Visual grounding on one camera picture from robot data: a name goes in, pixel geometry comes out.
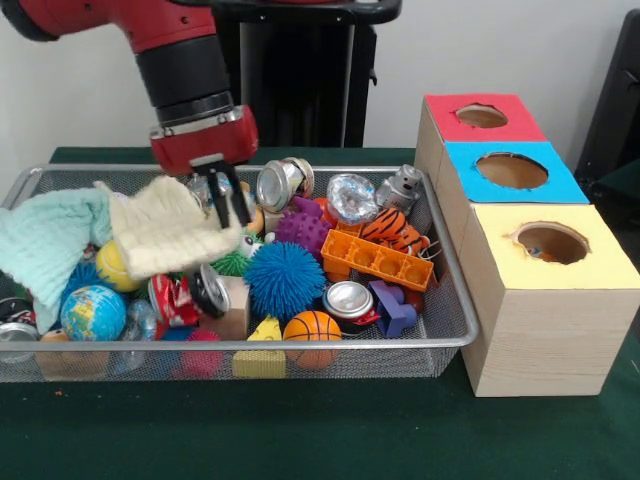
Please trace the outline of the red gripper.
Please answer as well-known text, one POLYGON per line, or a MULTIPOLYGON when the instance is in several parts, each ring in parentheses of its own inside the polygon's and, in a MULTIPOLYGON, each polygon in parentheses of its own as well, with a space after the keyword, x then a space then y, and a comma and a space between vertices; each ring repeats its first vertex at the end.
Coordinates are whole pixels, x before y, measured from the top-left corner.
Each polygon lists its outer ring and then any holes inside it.
POLYGON ((252 222, 244 190, 237 176, 237 163, 249 161, 258 150, 258 130, 249 106, 235 106, 229 112, 175 126, 156 126, 150 134, 153 155, 171 175, 191 172, 191 161, 221 154, 227 162, 220 171, 210 169, 207 182, 222 229, 230 226, 229 208, 218 174, 231 186, 231 203, 241 225, 252 222))

